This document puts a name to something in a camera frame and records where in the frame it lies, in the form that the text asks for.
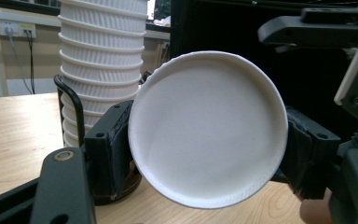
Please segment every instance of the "wooden table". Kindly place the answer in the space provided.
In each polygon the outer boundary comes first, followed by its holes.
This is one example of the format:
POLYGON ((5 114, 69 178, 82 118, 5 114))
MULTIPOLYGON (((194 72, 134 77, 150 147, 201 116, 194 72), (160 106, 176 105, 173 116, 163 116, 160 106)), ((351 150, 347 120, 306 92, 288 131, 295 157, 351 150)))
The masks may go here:
MULTIPOLYGON (((39 176, 43 159, 62 147, 56 93, 0 98, 0 194, 39 176)), ((300 202, 284 184, 269 182, 256 195, 217 210, 183 207, 145 179, 126 200, 97 206, 98 223, 303 223, 300 202)))

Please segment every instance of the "stacked paper bowl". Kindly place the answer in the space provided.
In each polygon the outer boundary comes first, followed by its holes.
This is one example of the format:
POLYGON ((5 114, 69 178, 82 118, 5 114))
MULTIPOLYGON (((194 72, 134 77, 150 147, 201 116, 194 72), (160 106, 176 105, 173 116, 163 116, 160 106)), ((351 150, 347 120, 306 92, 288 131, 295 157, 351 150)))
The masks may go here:
MULTIPOLYGON (((61 0, 62 81, 82 102, 86 132, 138 92, 146 13, 147 0, 61 0)), ((65 146, 80 147, 74 105, 60 100, 65 146)))

